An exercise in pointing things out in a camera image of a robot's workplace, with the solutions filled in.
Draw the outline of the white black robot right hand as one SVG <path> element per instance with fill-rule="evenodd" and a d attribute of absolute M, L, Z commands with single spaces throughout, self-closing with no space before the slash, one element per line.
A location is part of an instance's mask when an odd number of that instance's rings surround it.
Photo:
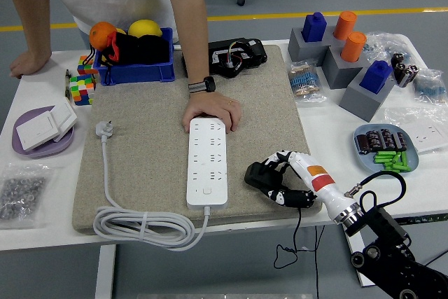
<path fill-rule="evenodd" d="M 349 228 L 362 216 L 357 201 L 345 196 L 331 175 L 312 156 L 295 151 L 279 151 L 268 157 L 263 164 L 266 167 L 276 167 L 280 162 L 290 165 L 317 199 L 324 203 L 330 219 L 336 224 L 342 223 Z"/>

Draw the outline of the person's left hand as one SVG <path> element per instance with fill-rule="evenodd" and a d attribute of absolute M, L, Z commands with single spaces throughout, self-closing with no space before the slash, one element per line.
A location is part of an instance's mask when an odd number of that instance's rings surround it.
<path fill-rule="evenodd" d="M 241 104 L 219 92 L 197 92 L 190 94 L 183 114 L 182 126 L 185 132 L 190 131 L 190 121 L 199 115 L 206 114 L 220 119 L 226 132 L 234 132 L 242 117 Z"/>

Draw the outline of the person's right hand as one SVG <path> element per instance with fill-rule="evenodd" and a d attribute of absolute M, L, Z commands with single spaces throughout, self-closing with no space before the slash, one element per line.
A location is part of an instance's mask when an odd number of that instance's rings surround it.
<path fill-rule="evenodd" d="M 51 51 L 32 52 L 30 50 L 20 54 L 10 64 L 10 77 L 22 78 L 36 73 L 50 59 L 51 54 Z"/>

